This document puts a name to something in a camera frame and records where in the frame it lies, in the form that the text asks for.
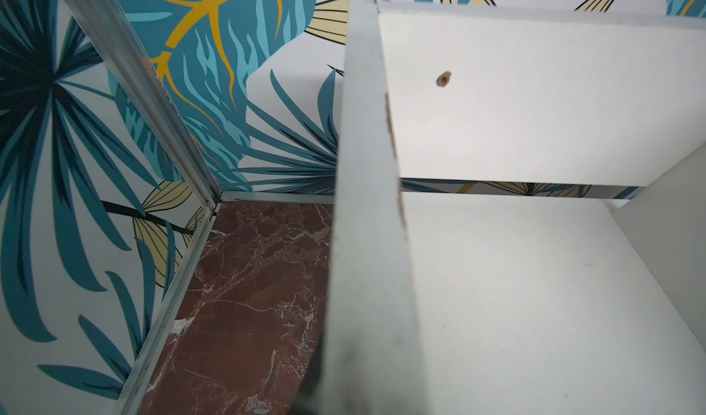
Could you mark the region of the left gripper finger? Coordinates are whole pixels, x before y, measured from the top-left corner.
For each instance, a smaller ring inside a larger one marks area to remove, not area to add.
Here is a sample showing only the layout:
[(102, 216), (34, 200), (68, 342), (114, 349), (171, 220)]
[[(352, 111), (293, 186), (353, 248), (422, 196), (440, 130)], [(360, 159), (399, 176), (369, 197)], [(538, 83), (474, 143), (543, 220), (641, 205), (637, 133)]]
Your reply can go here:
[(303, 382), (290, 406), (290, 415), (318, 415), (319, 387), (323, 373), (325, 338), (320, 337), (306, 369)]

